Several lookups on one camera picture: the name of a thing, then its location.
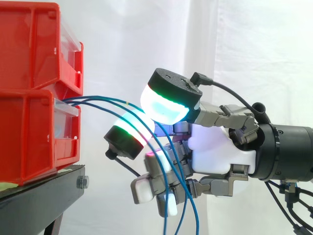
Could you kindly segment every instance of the white backdrop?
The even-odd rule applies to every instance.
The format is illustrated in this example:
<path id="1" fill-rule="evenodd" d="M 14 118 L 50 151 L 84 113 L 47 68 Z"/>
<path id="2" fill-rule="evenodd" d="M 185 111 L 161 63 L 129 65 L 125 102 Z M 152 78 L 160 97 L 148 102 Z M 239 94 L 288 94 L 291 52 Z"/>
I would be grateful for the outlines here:
<path id="1" fill-rule="evenodd" d="M 231 87 L 251 104 L 263 102 L 273 123 L 313 126 L 308 105 L 313 101 L 310 0 L 57 2 L 85 46 L 86 95 L 139 104 L 155 68 L 189 77 L 198 71 Z M 202 90 L 206 101 L 239 104 L 218 89 Z M 108 145 L 103 136 L 115 118 L 89 107 L 82 110 L 79 163 L 86 164 L 90 185 L 65 212 L 60 235 L 161 234 L 163 219 L 156 202 L 134 205 L 130 191 L 134 177 L 104 156 Z M 142 158 L 143 154 L 127 163 L 144 173 Z M 196 204 L 201 235 L 294 234 L 258 180 L 251 180 L 247 190 L 234 198 L 202 196 Z M 295 209 L 309 218 L 305 209 Z M 179 217 L 169 219 L 168 234 L 174 234 Z M 194 234 L 194 230 L 189 206 L 180 234 Z"/>

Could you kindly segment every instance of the red storage bin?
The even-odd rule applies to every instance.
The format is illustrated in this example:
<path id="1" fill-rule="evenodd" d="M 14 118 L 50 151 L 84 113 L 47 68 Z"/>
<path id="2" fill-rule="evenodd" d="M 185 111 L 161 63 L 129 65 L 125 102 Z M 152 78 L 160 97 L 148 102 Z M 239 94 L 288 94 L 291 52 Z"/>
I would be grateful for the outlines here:
<path id="1" fill-rule="evenodd" d="M 0 1 L 0 89 L 46 89 L 55 98 L 83 94 L 83 45 L 58 4 Z"/>
<path id="2" fill-rule="evenodd" d="M 80 109 L 45 90 L 0 90 L 0 182 L 19 185 L 79 160 Z"/>
<path id="3" fill-rule="evenodd" d="M 23 185 L 79 161 L 83 44 L 46 2 L 0 1 L 0 182 Z"/>

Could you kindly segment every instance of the screw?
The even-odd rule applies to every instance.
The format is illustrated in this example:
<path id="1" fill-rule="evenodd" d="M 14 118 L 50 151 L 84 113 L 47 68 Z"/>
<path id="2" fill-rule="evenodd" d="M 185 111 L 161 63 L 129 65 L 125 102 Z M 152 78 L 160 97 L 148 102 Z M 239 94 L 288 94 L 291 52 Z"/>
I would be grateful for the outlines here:
<path id="1" fill-rule="evenodd" d="M 77 188 L 85 189 L 89 186 L 89 176 L 78 176 L 77 178 Z"/>

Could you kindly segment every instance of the black cable connector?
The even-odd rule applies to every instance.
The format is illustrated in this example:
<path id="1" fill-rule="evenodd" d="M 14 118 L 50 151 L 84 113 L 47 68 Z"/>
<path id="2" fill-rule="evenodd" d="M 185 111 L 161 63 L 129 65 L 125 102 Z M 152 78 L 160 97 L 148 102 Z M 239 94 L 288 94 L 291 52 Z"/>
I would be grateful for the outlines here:
<path id="1" fill-rule="evenodd" d="M 282 211 L 282 213 L 284 214 L 284 216 L 286 217 L 286 219 L 292 224 L 293 227 L 296 226 L 296 224 L 294 223 L 294 221 L 290 218 L 290 216 L 288 215 L 288 213 L 285 211 L 285 209 L 283 208 L 282 204 L 279 202 L 278 198 L 276 197 L 274 191 L 272 190 L 272 188 L 270 187 L 268 182 L 265 182 L 266 187 L 268 187 L 269 192 L 271 193 L 272 197 L 274 198 L 276 204 L 278 205 L 279 209 Z"/>
<path id="2" fill-rule="evenodd" d="M 304 228 L 303 226 L 300 227 L 299 225 L 295 225 L 293 232 L 297 235 L 312 235 L 306 228 Z"/>
<path id="3" fill-rule="evenodd" d="M 306 222 L 304 222 L 294 211 L 293 211 L 293 204 L 292 203 L 287 203 L 287 208 L 288 211 L 290 213 L 290 215 L 299 223 L 301 224 L 303 227 L 305 227 L 307 230 L 310 230 L 311 232 L 313 232 L 313 227 L 310 226 L 309 224 L 307 224 Z"/>
<path id="4" fill-rule="evenodd" d="M 197 87 L 200 85 L 211 86 L 213 84 L 213 79 L 209 78 L 201 73 L 195 72 L 190 81 Z"/>

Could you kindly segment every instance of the blue wire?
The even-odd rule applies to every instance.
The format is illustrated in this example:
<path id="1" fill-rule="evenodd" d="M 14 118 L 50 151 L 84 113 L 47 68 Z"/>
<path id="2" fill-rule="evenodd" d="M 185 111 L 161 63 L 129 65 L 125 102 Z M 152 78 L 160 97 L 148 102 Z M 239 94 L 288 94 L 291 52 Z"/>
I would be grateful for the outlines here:
<path id="1" fill-rule="evenodd" d="M 182 179 L 185 179 L 185 176 L 184 176 L 184 171 L 182 169 L 182 166 L 179 162 L 179 158 L 178 158 L 178 155 L 177 155 L 177 152 L 175 150 L 175 147 L 174 147 L 174 144 L 170 138 L 170 136 L 168 135 L 168 133 L 166 132 L 166 130 L 164 129 L 164 127 L 159 123 L 159 122 L 156 122 L 156 124 L 161 128 L 161 130 L 164 132 L 164 134 L 166 135 L 170 145 L 171 145 L 171 148 L 173 150 L 173 153 L 174 153 L 174 156 L 175 156 L 175 159 L 176 159 L 176 162 L 177 162 L 177 165 L 179 167 L 179 170 L 180 170 L 180 173 L 181 173 L 181 177 Z M 181 214 L 181 218 L 180 218 L 180 221 L 179 221 L 179 224 L 177 226 L 177 229 L 176 229 L 176 232 L 175 232 L 175 235 L 178 234 L 179 232 L 179 229 L 181 227 L 181 224 L 182 224 L 182 221 L 184 220 L 184 216 L 185 216 L 185 212 L 186 212 L 186 207 L 187 207 L 187 201 L 188 201 L 188 197 L 187 197 L 187 193 L 185 193 L 185 202 L 184 202 L 184 208 L 182 210 L 182 214 Z"/>
<path id="2" fill-rule="evenodd" d="M 90 103 L 86 103 L 86 102 L 80 102 L 80 101 L 74 101 L 74 104 L 78 105 L 78 104 L 85 104 L 85 105 L 89 105 L 91 107 L 94 107 L 94 108 L 97 108 L 97 109 L 100 109 L 102 111 L 105 111 L 105 112 L 108 112 L 110 114 L 113 114 L 114 116 L 120 118 L 121 120 L 123 120 L 124 122 L 126 122 L 127 124 L 129 124 L 134 130 L 136 130 L 140 136 L 146 141 L 146 143 L 148 144 L 148 146 L 151 148 L 152 152 L 154 153 L 154 155 L 156 156 L 156 159 L 157 159 L 157 162 L 158 164 L 160 165 L 160 168 L 161 168 L 161 171 L 162 171 L 162 174 L 164 176 L 164 183 L 165 183 L 165 190 L 166 190 L 166 199 L 165 199 L 165 217 L 164 217 L 164 229 L 163 229 L 163 235 L 166 235 L 166 226 L 167 226 L 167 205 L 168 205 L 168 193 L 169 193 L 169 187 L 168 187 L 168 180 L 167 180 L 167 176 L 166 176 L 166 173 L 165 173 L 165 170 L 164 170 L 164 167 L 162 165 L 162 162 L 160 160 L 160 158 L 158 157 L 157 155 L 157 152 L 155 151 L 155 149 L 153 148 L 153 146 L 149 143 L 149 141 L 142 135 L 142 133 L 133 125 L 131 124 L 128 120 L 126 120 L 124 117 L 122 117 L 121 115 L 111 111 L 111 110 L 108 110 L 108 109 L 105 109 L 105 108 L 102 108 L 98 105 L 95 105 L 95 104 L 90 104 Z"/>
<path id="3" fill-rule="evenodd" d="M 178 174 L 178 172 L 177 172 L 177 170 L 176 170 L 176 168 L 175 168 L 173 162 L 171 161 L 171 159 L 170 159 L 170 157 L 168 156 L 167 152 L 166 152 L 165 149 L 163 148 L 162 144 L 159 142 L 159 140 L 157 139 L 157 137 L 155 136 L 155 134 L 151 131 L 151 129 L 150 129 L 136 114 L 134 114 L 132 111 L 126 109 L 125 107 L 123 107 L 123 106 L 121 106 L 121 105 L 118 105 L 118 104 L 116 104 L 116 103 L 114 103 L 114 102 L 111 102 L 111 101 L 109 101 L 109 100 L 114 100 L 114 101 L 117 101 L 117 102 L 121 102 L 121 103 L 124 103 L 124 104 L 128 104 L 128 105 L 130 105 L 130 106 L 132 106 L 132 107 L 134 107 L 134 108 L 136 108 L 136 109 L 138 109 L 138 110 L 140 110 L 140 111 L 142 111 L 142 112 L 143 112 L 143 110 L 140 109 L 139 107 L 137 107 L 136 105 L 131 104 L 131 103 L 128 103 L 128 102 L 126 102 L 126 101 L 124 101 L 124 100 L 120 100 L 120 99 L 116 99 L 116 98 L 110 98 L 110 97 L 104 97 L 104 96 L 98 96 L 98 95 L 72 97 L 72 98 L 65 99 L 65 100 L 63 100 L 63 101 L 66 102 L 66 101 L 68 101 L 68 100 L 83 99 L 83 98 L 87 98 L 87 99 L 90 99 L 90 100 L 91 100 L 91 99 L 93 99 L 93 100 L 101 100 L 101 101 L 105 101 L 105 102 L 114 104 L 114 105 L 116 105 L 116 106 L 118 106 L 118 107 L 120 107 L 120 108 L 126 110 L 127 112 L 131 112 L 131 113 L 133 114 L 133 116 L 135 116 L 135 117 L 147 128 L 147 130 L 148 130 L 148 131 L 150 132 L 150 134 L 154 137 L 154 139 L 156 140 L 156 142 L 158 143 L 158 145 L 160 146 L 160 148 L 161 148 L 162 151 L 164 152 L 165 157 L 166 157 L 166 159 L 168 160 L 169 164 L 171 165 L 172 170 L 174 171 L 176 177 L 178 178 L 179 182 L 181 183 L 182 187 L 184 188 L 185 193 L 187 194 L 188 198 L 190 199 L 191 205 L 192 205 L 193 210 L 194 210 L 195 219 L 196 219 L 196 235 L 199 235 L 199 216 L 198 216 L 198 212 L 197 212 L 197 209 L 196 209 L 196 205 L 195 205 L 195 203 L 194 203 L 194 201 L 193 201 L 193 199 L 192 199 L 192 196 L 191 196 L 189 190 L 187 189 L 187 186 L 186 186 L 185 182 L 183 182 L 182 178 L 180 178 L 180 176 L 179 176 L 179 174 Z M 163 131 L 165 131 L 164 128 L 163 128 L 159 123 L 157 123 L 157 124 L 161 127 L 161 129 L 162 129 Z M 176 153 L 176 151 L 175 151 L 175 148 L 174 148 L 173 143 L 171 144 L 171 147 L 173 148 L 173 152 L 174 152 L 175 158 L 176 158 L 177 162 L 179 163 L 179 159 L 178 159 L 178 156 L 177 156 L 177 153 Z"/>
<path id="4" fill-rule="evenodd" d="M 120 107 L 120 108 L 126 110 L 125 107 L 120 106 L 120 105 L 116 104 L 115 102 L 110 102 L 108 99 L 109 99 L 109 98 L 107 98 L 107 97 L 106 97 L 105 99 L 104 99 L 104 98 L 87 98 L 87 99 L 83 100 L 83 102 L 88 102 L 88 101 L 104 101 L 104 102 L 108 102 L 108 103 L 110 103 L 110 104 L 113 104 L 113 105 L 115 105 L 115 106 L 117 106 L 117 107 Z M 136 105 L 134 105 L 134 108 L 138 109 L 139 111 L 142 111 L 142 109 L 140 109 L 140 108 L 137 107 Z M 173 144 L 173 142 L 172 142 L 170 136 L 168 135 L 168 133 L 166 132 L 166 130 L 164 129 L 164 127 L 163 127 L 159 122 L 156 121 L 155 123 L 161 128 L 161 130 L 164 132 L 164 134 L 165 134 L 167 140 L 169 141 L 169 143 L 170 143 L 170 145 L 171 145 L 171 148 L 172 148 L 172 150 L 173 150 L 173 153 L 174 153 L 174 156 L 175 156 L 177 165 L 178 165 L 178 167 L 179 167 L 179 171 L 180 171 L 180 174 L 181 174 L 181 178 L 182 178 L 182 179 L 185 179 L 184 171 L 183 171 L 183 169 L 182 169 L 182 166 L 181 166 L 180 161 L 179 161 L 178 154 L 177 154 L 177 152 L 176 152 L 176 149 L 175 149 L 175 147 L 174 147 L 174 144 Z M 178 234 L 179 229 L 180 229 L 180 227 L 181 227 L 181 224 L 182 224 L 182 222 L 183 222 L 183 219 L 184 219 L 184 216 L 185 216 L 185 212 L 186 212 L 186 207 L 187 207 L 187 200 L 188 200 L 187 193 L 185 193 L 184 207 L 183 207 L 183 210 L 182 210 L 181 218 L 180 218 L 178 227 L 177 227 L 177 229 L 176 229 L 175 235 Z"/>

